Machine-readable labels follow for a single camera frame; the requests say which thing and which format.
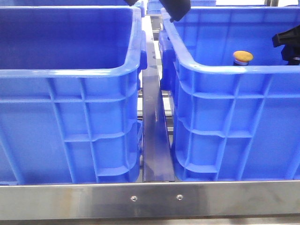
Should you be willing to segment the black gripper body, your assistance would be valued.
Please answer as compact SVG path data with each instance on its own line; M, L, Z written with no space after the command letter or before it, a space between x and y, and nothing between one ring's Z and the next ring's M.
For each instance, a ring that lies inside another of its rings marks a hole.
M273 47L284 46L281 50L282 59L288 65L300 64L300 26L296 26L272 37Z

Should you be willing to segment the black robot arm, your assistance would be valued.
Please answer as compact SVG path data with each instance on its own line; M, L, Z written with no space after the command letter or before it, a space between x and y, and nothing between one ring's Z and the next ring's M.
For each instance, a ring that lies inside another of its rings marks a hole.
M299 7L216 6L164 0L162 8L194 60L209 66L300 63Z

